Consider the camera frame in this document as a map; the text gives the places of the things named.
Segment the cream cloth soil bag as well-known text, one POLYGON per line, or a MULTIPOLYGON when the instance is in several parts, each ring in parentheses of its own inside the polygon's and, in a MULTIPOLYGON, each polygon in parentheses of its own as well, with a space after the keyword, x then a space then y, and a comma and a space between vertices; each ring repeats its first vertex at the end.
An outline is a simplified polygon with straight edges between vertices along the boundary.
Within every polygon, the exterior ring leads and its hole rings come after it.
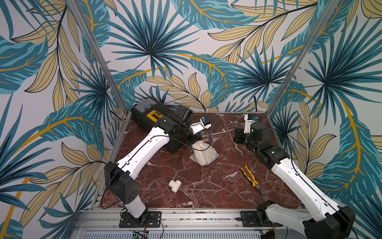
POLYGON ((190 156, 190 159, 200 166, 209 165, 219 157, 216 149, 212 145, 203 142, 203 140, 198 140, 191 145, 191 148, 193 154, 190 156))

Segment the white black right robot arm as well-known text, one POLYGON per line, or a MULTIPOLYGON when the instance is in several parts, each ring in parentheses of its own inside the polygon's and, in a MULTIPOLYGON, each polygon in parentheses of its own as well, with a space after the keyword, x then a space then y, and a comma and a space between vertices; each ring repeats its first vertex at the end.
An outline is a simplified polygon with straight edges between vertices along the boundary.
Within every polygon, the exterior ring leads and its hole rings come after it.
POLYGON ((272 145, 270 128, 266 124, 246 121, 244 129, 235 129, 233 141, 255 153, 257 159, 290 188, 308 211, 303 214, 267 201, 255 212, 241 212, 245 227, 283 225, 308 239, 346 239, 350 236, 356 218, 354 211, 329 198, 302 173, 281 147, 272 145))

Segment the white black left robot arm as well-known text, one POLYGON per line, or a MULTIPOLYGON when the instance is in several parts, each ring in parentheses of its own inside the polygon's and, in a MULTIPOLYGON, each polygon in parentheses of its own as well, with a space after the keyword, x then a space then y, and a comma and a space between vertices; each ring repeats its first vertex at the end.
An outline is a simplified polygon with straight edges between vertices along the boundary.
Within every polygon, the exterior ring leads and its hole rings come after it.
POLYGON ((202 117, 191 123, 192 110, 178 106, 171 110, 160 102, 143 101, 131 109, 131 117, 147 136, 130 153, 118 162, 104 167, 105 188, 109 190, 136 222, 147 220, 147 207, 139 196, 140 187, 135 181, 140 171, 158 150, 165 147, 176 153, 183 145, 190 147, 202 140, 201 131, 211 127, 210 120, 202 117))

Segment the yellow black pliers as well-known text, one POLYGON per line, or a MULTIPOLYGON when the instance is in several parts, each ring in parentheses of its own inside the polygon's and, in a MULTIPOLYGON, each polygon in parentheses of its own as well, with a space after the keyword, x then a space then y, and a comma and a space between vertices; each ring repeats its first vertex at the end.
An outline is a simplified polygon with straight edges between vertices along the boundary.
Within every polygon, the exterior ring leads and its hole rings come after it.
POLYGON ((263 194, 263 191, 262 191, 258 181, 256 180, 252 171, 248 168, 248 166, 246 165, 244 168, 240 168, 240 170, 243 173, 243 175, 245 176, 245 178, 252 184, 252 186, 254 188, 256 188, 260 194, 263 194))

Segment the white plastic pipe tee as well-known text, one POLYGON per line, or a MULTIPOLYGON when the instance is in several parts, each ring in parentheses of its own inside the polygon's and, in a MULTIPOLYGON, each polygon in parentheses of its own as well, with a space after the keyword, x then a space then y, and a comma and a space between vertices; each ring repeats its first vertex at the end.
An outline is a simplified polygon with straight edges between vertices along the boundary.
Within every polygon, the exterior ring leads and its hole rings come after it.
POLYGON ((174 193, 177 193, 182 185, 182 182, 180 180, 171 180, 168 184, 168 186, 171 188, 171 191, 174 193))

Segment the black and yellow toolbox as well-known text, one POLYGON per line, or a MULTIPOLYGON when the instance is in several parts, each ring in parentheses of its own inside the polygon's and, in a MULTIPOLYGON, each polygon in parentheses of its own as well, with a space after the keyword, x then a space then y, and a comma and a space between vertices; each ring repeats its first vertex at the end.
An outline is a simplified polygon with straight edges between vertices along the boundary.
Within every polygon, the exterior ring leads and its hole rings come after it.
POLYGON ((171 110, 153 98, 144 99, 131 109, 132 119, 142 130, 149 133, 158 126, 169 135, 170 141, 165 148, 170 153, 176 153, 186 142, 192 114, 193 111, 185 106, 171 110))

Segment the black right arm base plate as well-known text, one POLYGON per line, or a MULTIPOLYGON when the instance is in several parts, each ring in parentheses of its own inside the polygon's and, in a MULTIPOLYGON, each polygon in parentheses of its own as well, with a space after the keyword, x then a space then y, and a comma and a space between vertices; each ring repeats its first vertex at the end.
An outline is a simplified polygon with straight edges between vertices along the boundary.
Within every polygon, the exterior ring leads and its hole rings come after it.
POLYGON ((243 227, 282 227, 282 224, 271 222, 262 211, 240 211, 240 216, 236 218, 241 221, 243 227))

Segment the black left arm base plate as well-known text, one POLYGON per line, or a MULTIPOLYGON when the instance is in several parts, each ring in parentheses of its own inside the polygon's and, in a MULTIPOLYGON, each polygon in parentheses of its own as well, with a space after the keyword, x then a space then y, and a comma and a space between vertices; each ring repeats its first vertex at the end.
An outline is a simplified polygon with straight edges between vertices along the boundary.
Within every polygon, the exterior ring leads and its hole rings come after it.
POLYGON ((140 218, 134 218, 129 212, 123 211, 119 228, 160 228, 162 220, 161 211, 144 212, 140 218))

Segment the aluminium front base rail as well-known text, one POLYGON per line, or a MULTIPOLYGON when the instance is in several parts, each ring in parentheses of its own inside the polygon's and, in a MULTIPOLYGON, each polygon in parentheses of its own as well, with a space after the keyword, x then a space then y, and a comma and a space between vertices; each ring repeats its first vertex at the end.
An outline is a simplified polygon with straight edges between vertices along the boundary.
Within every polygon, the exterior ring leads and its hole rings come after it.
POLYGON ((303 239, 291 226, 245 227, 240 209, 158 208, 158 228, 122 228, 119 208, 94 209, 79 216, 73 239, 303 239))

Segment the left aluminium corner post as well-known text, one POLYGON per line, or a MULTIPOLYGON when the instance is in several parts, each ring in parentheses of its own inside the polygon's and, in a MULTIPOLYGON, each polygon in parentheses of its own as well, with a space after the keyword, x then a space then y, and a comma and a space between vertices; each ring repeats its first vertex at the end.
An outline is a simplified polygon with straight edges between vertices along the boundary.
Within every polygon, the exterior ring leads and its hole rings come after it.
POLYGON ((111 72, 110 72, 110 70, 106 64, 106 61, 102 55, 102 52, 98 46, 98 43, 96 42, 95 36, 94 36, 93 32, 91 31, 91 27, 87 23, 85 14, 83 13, 83 11, 81 9, 80 4, 78 3, 78 1, 75 1, 75 0, 68 0, 67 4, 69 5, 70 9, 72 10, 74 17, 75 17, 75 20, 77 21, 80 29, 82 30, 83 36, 87 40, 89 47, 90 47, 91 51, 93 52, 96 61, 99 64, 99 67, 101 68, 107 82, 109 83, 111 91, 114 93, 114 95, 116 97, 117 103, 121 107, 124 115, 128 116, 128 109, 125 106, 124 100, 122 99, 122 97, 118 91, 117 85, 116 85, 116 83, 112 77, 112 74, 111 74, 111 72))

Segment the aluminium corner post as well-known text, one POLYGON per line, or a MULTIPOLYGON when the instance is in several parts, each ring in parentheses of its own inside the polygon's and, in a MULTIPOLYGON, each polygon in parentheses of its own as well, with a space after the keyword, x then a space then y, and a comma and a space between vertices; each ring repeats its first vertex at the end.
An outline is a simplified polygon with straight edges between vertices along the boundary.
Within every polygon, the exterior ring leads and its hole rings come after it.
POLYGON ((271 116, 280 101, 281 97, 283 96, 284 91, 290 84, 293 76, 295 75, 296 71, 300 67, 301 63, 303 62, 304 58, 308 55, 309 51, 311 50, 312 46, 314 45, 317 38, 320 36, 321 31, 324 29, 327 21, 330 19, 332 13, 336 10, 337 5, 340 3, 339 0, 333 0, 328 1, 328 4, 325 6, 322 15, 317 19, 317 23, 312 29, 312 33, 307 37, 304 45, 302 46, 300 52, 298 53, 297 57, 295 58, 295 61, 293 65, 291 66, 291 69, 288 71, 285 79, 281 83, 277 93, 275 94, 271 105, 266 111, 267 116, 271 116))
POLYGON ((85 14, 83 13, 83 11, 81 9, 80 4, 78 3, 78 1, 75 1, 75 0, 68 0, 67 4, 69 5, 70 9, 72 10, 74 17, 75 17, 75 20, 77 21, 80 29, 82 30, 83 36, 87 40, 89 47, 90 47, 91 51, 93 52, 96 61, 99 64, 99 67, 101 68, 107 82, 109 83, 111 91, 114 93, 114 95, 116 97, 117 103, 121 107, 124 115, 128 116, 128 109, 125 106, 124 100, 122 99, 122 97, 118 91, 117 85, 116 85, 116 83, 112 77, 112 74, 111 74, 111 72, 110 72, 110 70, 106 64, 106 61, 102 55, 102 52, 98 46, 98 43, 96 42, 95 36, 94 36, 93 32, 91 31, 91 27, 87 23, 85 14))

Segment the right aluminium corner post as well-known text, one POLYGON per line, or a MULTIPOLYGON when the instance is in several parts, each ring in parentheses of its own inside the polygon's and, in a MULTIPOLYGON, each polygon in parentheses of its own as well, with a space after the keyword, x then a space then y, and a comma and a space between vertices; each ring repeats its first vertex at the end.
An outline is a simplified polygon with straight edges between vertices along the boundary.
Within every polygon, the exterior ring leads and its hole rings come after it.
POLYGON ((297 57, 295 58, 295 61, 293 65, 291 66, 291 69, 288 71, 285 79, 281 83, 277 93, 275 94, 271 105, 266 111, 267 116, 271 116, 280 101, 281 97, 283 96, 284 91, 290 84, 293 76, 295 75, 296 71, 300 67, 301 63, 303 62, 304 58, 308 55, 309 51, 311 50, 312 46, 314 45, 317 38, 320 36, 321 31, 324 29, 327 21, 330 19, 332 13, 336 10, 337 5, 340 3, 339 0, 333 0, 328 1, 328 4, 325 6, 322 15, 317 19, 317 23, 312 29, 312 33, 307 37, 304 45, 302 46, 300 52, 298 53, 297 57))

